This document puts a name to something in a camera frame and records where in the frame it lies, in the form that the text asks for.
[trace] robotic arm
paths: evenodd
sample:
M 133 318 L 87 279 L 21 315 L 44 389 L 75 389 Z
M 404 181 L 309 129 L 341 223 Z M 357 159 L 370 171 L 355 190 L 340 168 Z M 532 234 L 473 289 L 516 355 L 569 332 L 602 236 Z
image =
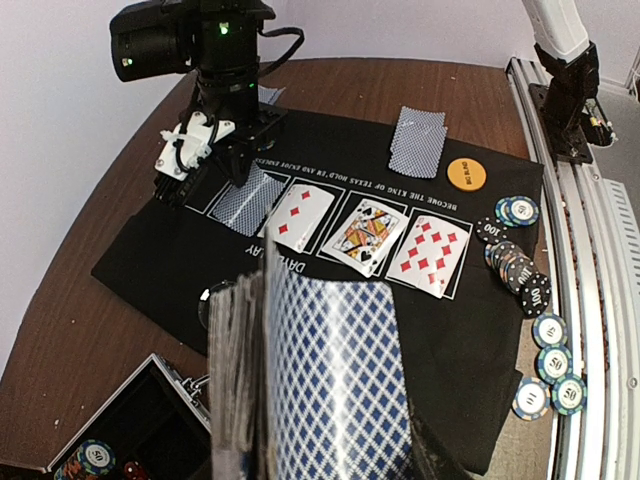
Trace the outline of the robotic arm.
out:
M 523 0 L 534 37 L 551 57 L 571 63 L 589 48 L 589 35 L 573 0 Z
M 600 107 L 598 55 L 574 0 L 523 0 L 536 51 L 553 76 L 549 88 L 531 86 L 556 158 L 588 161 L 585 131 L 606 125 Z M 156 197 L 184 204 L 214 164 L 234 184 L 246 181 L 257 152 L 270 148 L 286 112 L 258 103 L 258 79 L 288 60 L 302 30 L 265 32 L 275 13 L 262 0 L 148 0 L 130 5 L 110 25 L 112 58 L 124 81 L 197 71 L 191 101 L 156 162 Z M 260 70 L 257 36 L 297 35 L 279 60 Z
M 574 0 L 523 0 L 533 25 L 540 63 L 553 77 L 549 88 L 532 85 L 531 96 L 556 160 L 590 163 L 590 143 L 615 138 L 596 96 L 598 53 L 589 41 Z

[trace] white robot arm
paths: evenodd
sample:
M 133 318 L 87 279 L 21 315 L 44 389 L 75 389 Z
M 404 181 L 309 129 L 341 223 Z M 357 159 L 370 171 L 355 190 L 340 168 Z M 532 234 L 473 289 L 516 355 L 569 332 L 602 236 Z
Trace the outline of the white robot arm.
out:
M 558 60 L 571 63 L 589 48 L 589 35 L 574 0 L 522 0 L 535 40 Z
M 553 77 L 549 88 L 530 86 L 550 149 L 558 160 L 592 161 L 586 144 L 604 146 L 615 138 L 596 98 L 600 85 L 596 46 L 589 40 L 575 0 L 522 3 L 533 25 L 540 63 Z

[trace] poker table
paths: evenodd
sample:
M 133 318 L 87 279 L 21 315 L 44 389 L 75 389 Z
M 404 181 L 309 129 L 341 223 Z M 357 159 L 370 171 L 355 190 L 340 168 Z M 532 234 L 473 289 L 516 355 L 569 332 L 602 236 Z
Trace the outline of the poker table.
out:
M 465 148 L 497 152 L 494 161 L 504 158 L 505 165 L 512 161 L 506 155 L 528 159 L 518 111 L 498 69 L 400 60 L 312 60 L 291 62 L 268 81 L 287 87 L 280 106 L 306 112 L 392 125 L 402 105 L 443 111 L 448 137 L 465 142 Z M 0 419 L 14 433 L 0 439 L 0 458 L 47 464 L 151 352 L 163 355 L 184 376 L 206 370 L 203 356 L 90 276 L 127 220 L 151 197 L 150 165 L 162 147 L 158 131 L 175 122 L 192 82 L 192 77 L 180 82 L 125 147 L 34 296 L 0 384 Z M 538 233 L 535 261 L 544 271 L 545 229 Z M 534 374 L 538 352 L 530 328 L 530 322 L 522 323 L 519 342 L 517 368 L 525 375 Z M 509 413 L 486 478 L 542 478 L 550 440 L 550 415 L 528 423 Z

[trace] black camera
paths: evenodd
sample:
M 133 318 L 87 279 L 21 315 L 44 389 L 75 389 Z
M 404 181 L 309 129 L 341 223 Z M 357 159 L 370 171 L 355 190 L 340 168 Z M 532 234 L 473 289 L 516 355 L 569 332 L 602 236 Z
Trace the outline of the black camera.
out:
M 297 28 L 264 32 L 264 21 L 275 18 L 261 0 L 151 0 L 124 8 L 110 24 L 113 65 L 123 82 L 197 71 L 194 94 L 180 118 L 181 133 L 196 110 L 216 127 L 219 120 L 233 121 L 235 132 L 222 145 L 211 144 L 210 156 L 236 185 L 246 181 L 256 152 L 273 145 L 279 131 L 274 127 L 282 125 L 286 113 L 260 106 L 258 79 L 291 58 L 304 42 Z M 258 35 L 298 39 L 260 70 Z M 176 163 L 183 172 L 196 173 L 184 167 L 178 147 Z M 180 184 L 161 176 L 156 196 L 171 204 L 184 203 L 184 190 L 196 183 L 193 178 Z

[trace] white wall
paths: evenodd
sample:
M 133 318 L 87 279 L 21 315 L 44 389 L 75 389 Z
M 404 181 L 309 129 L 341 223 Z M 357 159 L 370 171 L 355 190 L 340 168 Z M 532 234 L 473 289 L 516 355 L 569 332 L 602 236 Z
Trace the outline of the white wall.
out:
M 519 0 L 268 0 L 305 29 L 302 57 L 378 56 L 504 66 L 534 58 Z M 21 318 L 96 182 L 175 83 L 121 84 L 108 22 L 126 0 L 4 0 L 0 9 L 0 373 Z M 603 75 L 624 82 L 640 2 L 578 0 Z M 286 40 L 262 42 L 266 59 Z
M 71 223 L 177 77 L 119 82 L 108 25 L 125 0 L 0 3 L 1 375 Z
M 272 25 L 303 27 L 299 57 L 377 56 L 504 67 L 535 59 L 533 29 L 521 0 L 266 0 Z M 576 0 L 598 43 L 602 76 L 624 83 L 640 48 L 638 0 Z M 266 57 L 285 40 L 262 42 Z

